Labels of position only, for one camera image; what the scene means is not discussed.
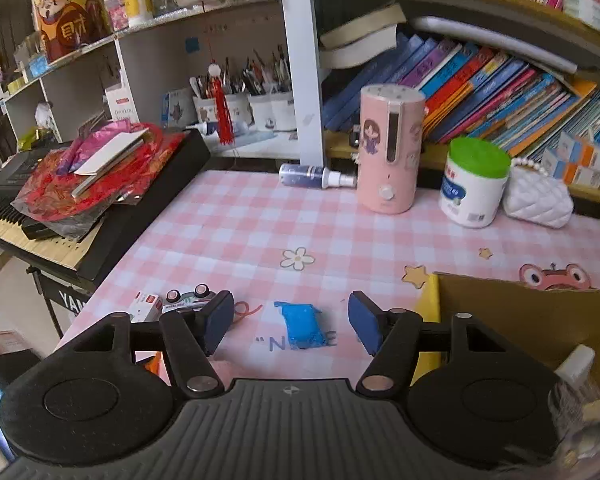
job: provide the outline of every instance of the red tassel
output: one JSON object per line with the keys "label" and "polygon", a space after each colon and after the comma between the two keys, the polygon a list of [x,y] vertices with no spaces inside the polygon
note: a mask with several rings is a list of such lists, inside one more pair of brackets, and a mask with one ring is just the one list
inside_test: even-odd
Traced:
{"label": "red tassel", "polygon": [[222,82],[220,81],[218,73],[219,70],[220,67],[215,63],[209,66],[209,75],[211,76],[214,97],[216,99],[216,115],[218,116],[219,123],[218,137],[220,137],[220,144],[233,144],[234,126],[231,122],[231,115],[229,115],[229,107],[226,103],[226,98],[224,97],[224,91],[222,91]]}

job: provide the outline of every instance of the pink humidifier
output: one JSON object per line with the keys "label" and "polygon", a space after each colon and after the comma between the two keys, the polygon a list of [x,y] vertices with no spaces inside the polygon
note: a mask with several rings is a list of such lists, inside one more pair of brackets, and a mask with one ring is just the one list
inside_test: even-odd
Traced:
{"label": "pink humidifier", "polygon": [[373,211],[398,214],[413,204],[424,101],[401,85],[361,90],[358,201]]}

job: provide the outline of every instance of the yellow star print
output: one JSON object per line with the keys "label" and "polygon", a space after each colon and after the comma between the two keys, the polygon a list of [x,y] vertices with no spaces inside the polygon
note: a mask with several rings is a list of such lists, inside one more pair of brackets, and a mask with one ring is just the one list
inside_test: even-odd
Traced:
{"label": "yellow star print", "polygon": [[402,280],[405,283],[411,283],[415,288],[422,288],[422,286],[427,283],[428,277],[429,275],[427,274],[427,269],[424,265],[418,267],[405,266]]}
{"label": "yellow star print", "polygon": [[484,258],[485,260],[488,260],[493,256],[493,253],[488,247],[481,247],[480,251],[478,252],[478,256]]}

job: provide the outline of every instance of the white tub with green lid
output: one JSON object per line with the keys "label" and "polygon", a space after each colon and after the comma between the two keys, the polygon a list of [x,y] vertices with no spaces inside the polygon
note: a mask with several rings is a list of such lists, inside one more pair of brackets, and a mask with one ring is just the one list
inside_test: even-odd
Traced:
{"label": "white tub with green lid", "polygon": [[486,227],[496,216],[510,164],[509,155],[486,140],[452,140],[440,190],[440,208],[460,225]]}

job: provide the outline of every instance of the blue wrapped snack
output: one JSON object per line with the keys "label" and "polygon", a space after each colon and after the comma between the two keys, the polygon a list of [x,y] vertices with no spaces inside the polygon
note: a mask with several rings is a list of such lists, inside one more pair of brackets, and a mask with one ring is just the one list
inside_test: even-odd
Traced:
{"label": "blue wrapped snack", "polygon": [[292,348],[316,348],[327,344],[315,317],[319,311],[312,304],[285,301],[276,301],[274,304],[285,318],[286,336]]}

